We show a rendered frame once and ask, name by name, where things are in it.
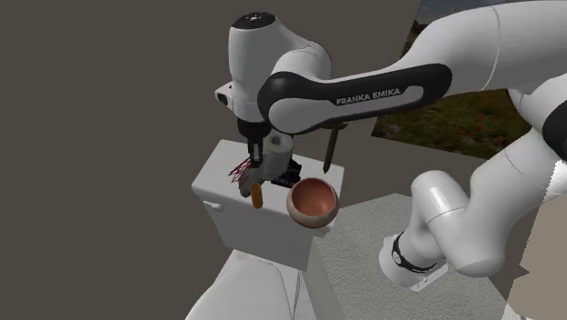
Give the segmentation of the red wiry object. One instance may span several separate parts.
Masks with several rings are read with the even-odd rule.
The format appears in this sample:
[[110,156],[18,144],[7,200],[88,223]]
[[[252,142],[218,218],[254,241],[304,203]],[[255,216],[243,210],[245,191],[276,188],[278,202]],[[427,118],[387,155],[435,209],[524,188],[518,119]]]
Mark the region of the red wiry object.
[[249,158],[246,158],[242,161],[239,165],[237,165],[234,169],[232,169],[228,176],[232,178],[232,183],[237,183],[238,185],[242,185],[246,179],[247,175],[245,172],[251,165],[251,161]]

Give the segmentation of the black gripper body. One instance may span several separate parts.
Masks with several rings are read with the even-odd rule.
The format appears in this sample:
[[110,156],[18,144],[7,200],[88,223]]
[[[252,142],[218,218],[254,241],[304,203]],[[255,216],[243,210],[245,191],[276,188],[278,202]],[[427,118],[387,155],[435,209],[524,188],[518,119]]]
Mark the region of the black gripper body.
[[272,131],[269,122],[248,122],[241,118],[237,119],[238,132],[247,139],[249,143],[261,143]]

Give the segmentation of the dark brown stick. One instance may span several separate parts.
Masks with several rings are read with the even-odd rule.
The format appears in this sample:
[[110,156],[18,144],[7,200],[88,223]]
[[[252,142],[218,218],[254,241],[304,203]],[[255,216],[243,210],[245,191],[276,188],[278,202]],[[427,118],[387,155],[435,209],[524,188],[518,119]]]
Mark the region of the dark brown stick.
[[340,123],[340,124],[337,124],[337,125],[327,125],[325,127],[325,129],[330,130],[328,145],[327,145],[327,148],[326,148],[325,158],[324,158],[324,161],[323,161],[323,171],[325,173],[327,173],[329,171],[331,163],[333,161],[333,153],[334,153],[334,150],[335,150],[335,147],[336,147],[338,135],[342,130],[344,130],[344,128],[346,126],[347,126],[346,123]]

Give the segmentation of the copper brown bowl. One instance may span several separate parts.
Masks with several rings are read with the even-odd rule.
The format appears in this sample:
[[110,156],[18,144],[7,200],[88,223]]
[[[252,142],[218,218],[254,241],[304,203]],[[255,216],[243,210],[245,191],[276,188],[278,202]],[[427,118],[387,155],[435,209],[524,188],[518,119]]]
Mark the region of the copper brown bowl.
[[337,216],[339,198],[326,181],[309,177],[296,183],[289,191],[286,208],[297,224],[319,229],[328,226]]

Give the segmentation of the black flat object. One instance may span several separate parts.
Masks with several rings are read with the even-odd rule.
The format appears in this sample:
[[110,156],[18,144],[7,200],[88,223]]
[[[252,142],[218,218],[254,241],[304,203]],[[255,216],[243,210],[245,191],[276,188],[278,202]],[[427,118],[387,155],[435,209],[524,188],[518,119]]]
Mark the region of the black flat object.
[[301,180],[302,166],[293,159],[290,160],[284,173],[271,180],[273,185],[292,188]]

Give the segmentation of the landscape wall picture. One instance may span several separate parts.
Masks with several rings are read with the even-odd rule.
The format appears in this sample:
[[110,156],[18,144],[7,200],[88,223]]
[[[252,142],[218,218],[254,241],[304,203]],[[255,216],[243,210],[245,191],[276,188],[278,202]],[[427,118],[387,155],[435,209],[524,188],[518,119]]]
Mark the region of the landscape wall picture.
[[[521,0],[422,0],[406,54],[432,21],[463,10]],[[453,95],[422,109],[380,116],[372,136],[488,159],[529,131],[504,90]]]

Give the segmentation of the grey robot stand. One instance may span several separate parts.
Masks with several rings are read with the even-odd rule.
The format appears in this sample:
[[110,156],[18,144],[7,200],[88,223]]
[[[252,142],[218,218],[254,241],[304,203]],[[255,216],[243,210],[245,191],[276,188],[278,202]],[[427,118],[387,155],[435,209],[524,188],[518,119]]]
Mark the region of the grey robot stand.
[[411,207],[397,194],[343,207],[331,231],[313,240],[336,296],[323,307],[325,320],[520,320],[487,278],[450,269],[415,293],[383,274],[383,239],[407,226]]

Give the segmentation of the white paper roll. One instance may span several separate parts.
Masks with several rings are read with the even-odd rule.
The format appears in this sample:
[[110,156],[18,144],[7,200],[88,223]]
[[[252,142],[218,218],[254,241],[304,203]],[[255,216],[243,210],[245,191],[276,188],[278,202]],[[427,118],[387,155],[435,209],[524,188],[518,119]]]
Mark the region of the white paper roll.
[[250,165],[241,174],[239,191],[243,197],[250,195],[252,183],[273,181],[288,168],[293,154],[293,139],[278,131],[271,131],[263,140],[263,159],[258,166]]

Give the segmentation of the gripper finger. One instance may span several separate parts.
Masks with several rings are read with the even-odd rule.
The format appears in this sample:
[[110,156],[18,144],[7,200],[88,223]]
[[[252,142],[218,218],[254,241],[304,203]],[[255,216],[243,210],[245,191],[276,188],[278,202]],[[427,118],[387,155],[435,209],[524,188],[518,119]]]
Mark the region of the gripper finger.
[[250,166],[252,168],[259,168],[263,162],[263,140],[250,138],[247,140],[247,148]]

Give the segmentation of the white toilet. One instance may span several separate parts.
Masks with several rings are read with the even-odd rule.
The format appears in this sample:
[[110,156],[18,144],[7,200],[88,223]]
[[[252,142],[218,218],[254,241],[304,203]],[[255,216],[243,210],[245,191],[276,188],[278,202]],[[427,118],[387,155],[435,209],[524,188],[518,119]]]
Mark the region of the white toilet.
[[302,286],[315,320],[345,320],[316,247],[331,228],[298,225],[279,185],[263,185],[264,205],[255,209],[229,175],[247,156],[244,143],[220,141],[192,184],[232,253],[185,320],[303,320]]

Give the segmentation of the orange cylinder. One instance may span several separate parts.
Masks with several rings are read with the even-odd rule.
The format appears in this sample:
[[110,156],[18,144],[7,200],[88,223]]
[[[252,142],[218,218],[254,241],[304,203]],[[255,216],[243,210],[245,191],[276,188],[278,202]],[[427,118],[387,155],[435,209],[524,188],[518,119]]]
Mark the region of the orange cylinder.
[[264,204],[262,186],[259,183],[252,183],[249,191],[253,208],[261,209]]

